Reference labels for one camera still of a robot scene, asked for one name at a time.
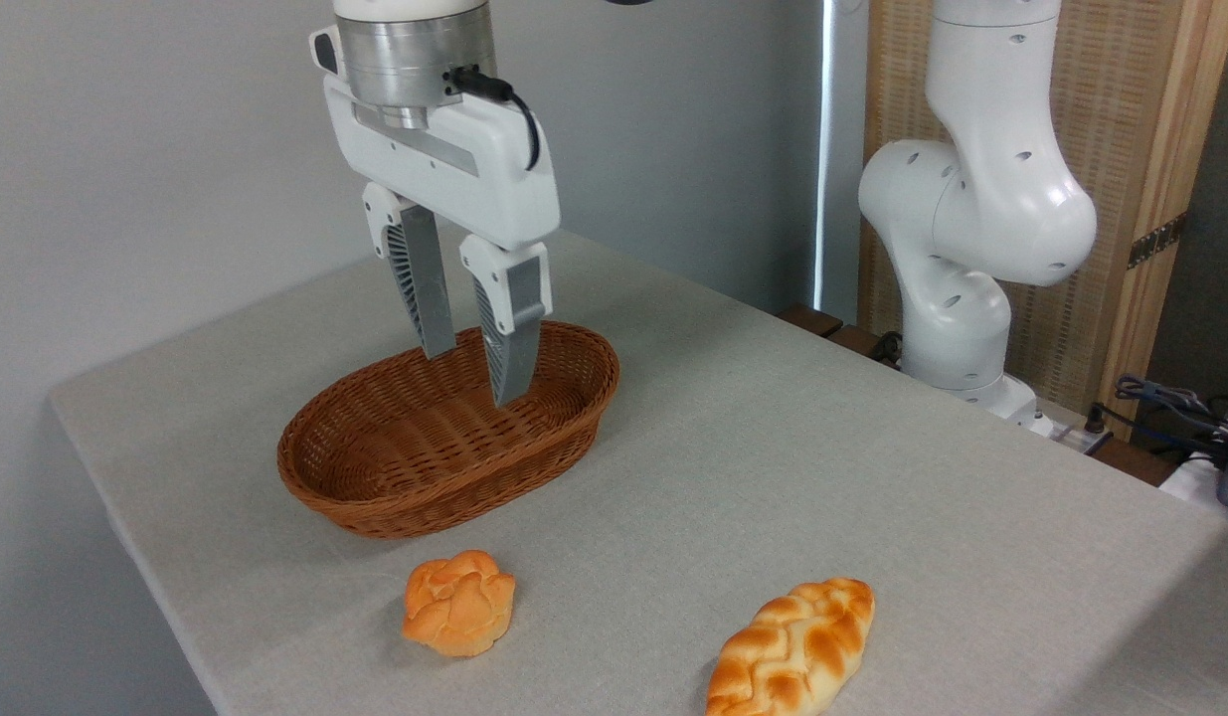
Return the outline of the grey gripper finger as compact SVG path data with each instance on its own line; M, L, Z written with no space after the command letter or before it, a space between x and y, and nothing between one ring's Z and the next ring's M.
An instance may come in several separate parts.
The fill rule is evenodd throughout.
M394 273L424 352L449 352L457 340L435 212L376 182L365 185L363 208L376 254Z
M492 399L503 408L530 391L542 321L553 313L546 246L503 251L468 235L459 254L472 271Z

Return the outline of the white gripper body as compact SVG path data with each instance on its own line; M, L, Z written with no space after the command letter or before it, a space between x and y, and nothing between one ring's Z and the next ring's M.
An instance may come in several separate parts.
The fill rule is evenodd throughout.
M495 81L488 28L323 28L309 54L348 165L505 251L560 224L546 139Z

